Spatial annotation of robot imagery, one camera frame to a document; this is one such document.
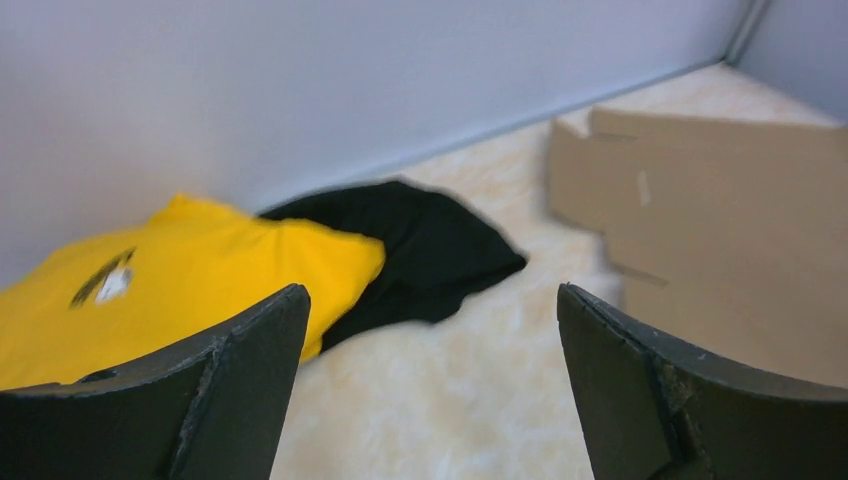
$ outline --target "wall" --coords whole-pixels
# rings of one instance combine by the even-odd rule
[[[848,2],[774,0],[738,68],[848,121]]]
[[[0,285],[177,190],[245,208],[721,57],[738,0],[5,0]]]

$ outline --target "cardboard box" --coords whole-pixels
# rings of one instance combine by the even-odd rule
[[[605,109],[590,127],[554,122],[549,202],[604,235],[624,311],[848,387],[848,129]]]

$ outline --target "black garment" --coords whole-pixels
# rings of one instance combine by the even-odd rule
[[[456,200],[400,181],[310,195],[259,215],[303,218],[385,244],[386,263],[353,308],[322,337],[322,351],[405,320],[441,321],[462,300],[527,264],[497,230]]]

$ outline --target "cream rug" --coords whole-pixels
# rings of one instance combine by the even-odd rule
[[[832,120],[724,66],[605,105],[763,121]],[[586,110],[559,121],[584,125]],[[498,224],[529,255],[521,273],[430,327],[349,340],[298,372],[272,478],[591,479],[555,319],[572,281],[616,301],[593,234],[549,217],[537,124],[407,168]]]

